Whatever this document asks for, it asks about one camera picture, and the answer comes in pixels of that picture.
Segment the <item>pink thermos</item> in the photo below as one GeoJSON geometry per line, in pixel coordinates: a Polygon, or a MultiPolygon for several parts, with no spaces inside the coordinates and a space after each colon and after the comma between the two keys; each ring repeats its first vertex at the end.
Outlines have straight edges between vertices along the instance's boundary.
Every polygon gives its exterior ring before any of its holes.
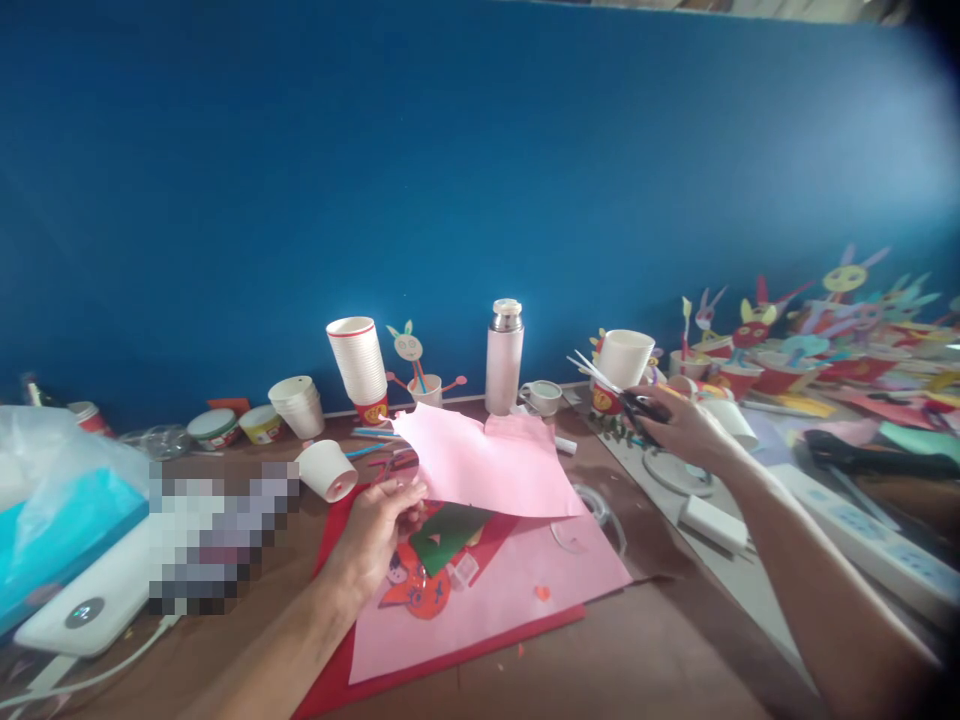
{"type": "Polygon", "coordinates": [[[491,415],[509,415],[520,390],[523,354],[523,305],[511,298],[493,304],[487,331],[487,389],[484,404],[491,415]]]}

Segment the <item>paper scrap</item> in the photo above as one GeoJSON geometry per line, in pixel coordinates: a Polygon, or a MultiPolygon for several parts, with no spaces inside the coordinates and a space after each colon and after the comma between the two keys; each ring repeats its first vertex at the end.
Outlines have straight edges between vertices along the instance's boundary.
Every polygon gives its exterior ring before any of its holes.
{"type": "Polygon", "coordinates": [[[960,440],[945,433],[914,430],[885,422],[880,433],[890,442],[918,455],[947,455],[960,464],[960,440]]]}
{"type": "Polygon", "coordinates": [[[837,411],[833,405],[814,400],[806,395],[780,395],[777,397],[777,402],[791,410],[799,410],[823,418],[830,417],[837,411]]]}
{"type": "Polygon", "coordinates": [[[493,513],[489,510],[444,503],[419,532],[410,536],[410,546],[417,551],[427,574],[433,577],[491,517],[493,513]]]}
{"type": "Polygon", "coordinates": [[[866,445],[876,436],[880,423],[873,418],[859,420],[836,420],[817,425],[817,430],[823,430],[834,437],[838,437],[848,445],[860,447],[866,445]]]}
{"type": "Polygon", "coordinates": [[[557,459],[553,426],[539,417],[491,415],[484,426],[421,403],[393,428],[419,456],[435,500],[520,517],[589,512],[557,459]]]}

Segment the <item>power strip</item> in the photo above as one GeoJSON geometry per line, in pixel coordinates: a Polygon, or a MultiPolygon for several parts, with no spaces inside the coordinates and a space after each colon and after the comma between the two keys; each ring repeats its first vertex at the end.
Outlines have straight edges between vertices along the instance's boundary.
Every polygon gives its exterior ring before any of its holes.
{"type": "Polygon", "coordinates": [[[960,610],[960,573],[793,465],[768,468],[851,562],[944,630],[960,610]]]}

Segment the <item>cable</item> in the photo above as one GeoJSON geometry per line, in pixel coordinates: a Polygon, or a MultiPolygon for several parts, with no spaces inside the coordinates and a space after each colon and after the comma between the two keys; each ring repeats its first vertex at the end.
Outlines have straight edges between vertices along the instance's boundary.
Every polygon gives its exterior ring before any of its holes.
{"type": "Polygon", "coordinates": [[[140,656],[143,655],[157,640],[160,639],[160,636],[163,635],[167,630],[172,628],[177,624],[177,621],[181,618],[181,615],[167,615],[160,621],[160,625],[157,627],[156,632],[147,640],[140,648],[122,663],[117,665],[110,670],[107,670],[105,673],[101,673],[94,678],[89,680],[84,680],[83,682],[75,683],[74,685],[64,685],[63,687],[55,687],[49,690],[43,690],[40,692],[32,692],[27,695],[20,695],[15,698],[10,698],[9,700],[4,700],[0,702],[0,710],[5,710],[6,708],[16,707],[17,705],[23,705],[24,703],[34,702],[36,700],[46,700],[50,697],[56,697],[57,695],[62,695],[63,693],[75,693],[79,690],[86,690],[88,687],[92,687],[97,683],[103,682],[107,678],[113,677],[121,670],[129,667],[134,662],[140,659],[140,656]]]}

